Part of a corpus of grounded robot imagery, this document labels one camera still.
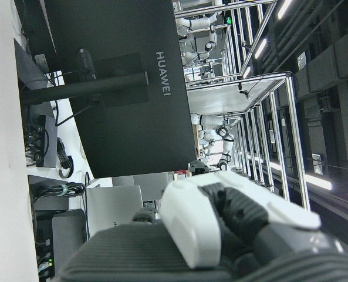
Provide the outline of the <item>right white grey robot hand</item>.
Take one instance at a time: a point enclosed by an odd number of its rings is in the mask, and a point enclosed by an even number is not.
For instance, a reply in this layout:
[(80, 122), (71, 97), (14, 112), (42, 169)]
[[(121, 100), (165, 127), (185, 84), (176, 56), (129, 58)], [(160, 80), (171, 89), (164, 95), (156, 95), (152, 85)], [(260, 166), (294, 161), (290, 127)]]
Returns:
[(170, 183), (159, 215), (96, 233), (56, 281), (348, 281), (318, 214), (240, 174)]

